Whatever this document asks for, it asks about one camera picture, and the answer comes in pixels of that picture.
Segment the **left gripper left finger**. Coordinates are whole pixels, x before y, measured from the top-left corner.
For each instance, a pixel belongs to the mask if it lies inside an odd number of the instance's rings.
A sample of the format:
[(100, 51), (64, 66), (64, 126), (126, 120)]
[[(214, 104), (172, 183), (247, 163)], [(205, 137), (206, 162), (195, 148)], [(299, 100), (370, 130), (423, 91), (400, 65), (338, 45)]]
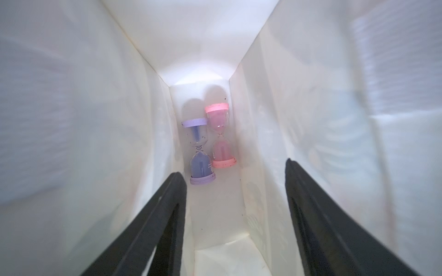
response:
[(187, 185), (174, 172), (131, 224), (84, 271), (85, 276), (178, 276), (183, 253)]

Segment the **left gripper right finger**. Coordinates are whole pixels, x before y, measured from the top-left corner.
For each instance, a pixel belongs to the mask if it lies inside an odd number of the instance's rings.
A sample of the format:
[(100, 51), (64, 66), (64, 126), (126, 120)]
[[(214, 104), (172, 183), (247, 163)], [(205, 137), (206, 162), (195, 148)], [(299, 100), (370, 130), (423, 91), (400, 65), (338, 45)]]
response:
[(302, 166), (285, 163), (285, 190), (307, 276), (414, 276), (320, 187)]

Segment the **cream canvas tote bag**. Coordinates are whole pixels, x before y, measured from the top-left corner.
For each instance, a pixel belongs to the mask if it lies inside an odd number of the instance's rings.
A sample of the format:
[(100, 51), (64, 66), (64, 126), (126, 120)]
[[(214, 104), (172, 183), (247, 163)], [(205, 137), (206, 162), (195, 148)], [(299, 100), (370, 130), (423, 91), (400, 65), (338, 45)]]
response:
[(237, 163), (188, 185), (183, 276), (303, 276), (285, 163), (442, 273), (440, 1), (2, 1), (1, 274), (79, 276), (226, 102)]

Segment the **purple hourglass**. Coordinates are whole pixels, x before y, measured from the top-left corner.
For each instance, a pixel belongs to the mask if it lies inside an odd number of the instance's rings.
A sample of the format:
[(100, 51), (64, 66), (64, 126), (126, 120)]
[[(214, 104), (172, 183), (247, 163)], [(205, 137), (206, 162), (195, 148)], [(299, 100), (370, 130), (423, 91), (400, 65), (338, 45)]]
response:
[(204, 151), (208, 141), (207, 132), (208, 120), (206, 118), (195, 118), (182, 122), (182, 126), (191, 137), (191, 145), (194, 148), (194, 156), (191, 159), (191, 185), (207, 185), (216, 179), (212, 170), (212, 160)]

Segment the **pink hourglass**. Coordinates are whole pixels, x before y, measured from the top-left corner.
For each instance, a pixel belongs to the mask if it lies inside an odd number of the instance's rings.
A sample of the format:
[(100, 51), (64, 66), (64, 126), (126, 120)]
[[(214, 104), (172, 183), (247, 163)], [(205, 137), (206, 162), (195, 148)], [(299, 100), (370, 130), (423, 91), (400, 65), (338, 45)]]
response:
[(208, 125), (217, 135), (212, 147), (212, 165), (216, 169), (233, 167), (237, 163), (231, 144), (224, 136), (229, 125), (229, 110), (228, 103), (215, 103), (205, 107)]

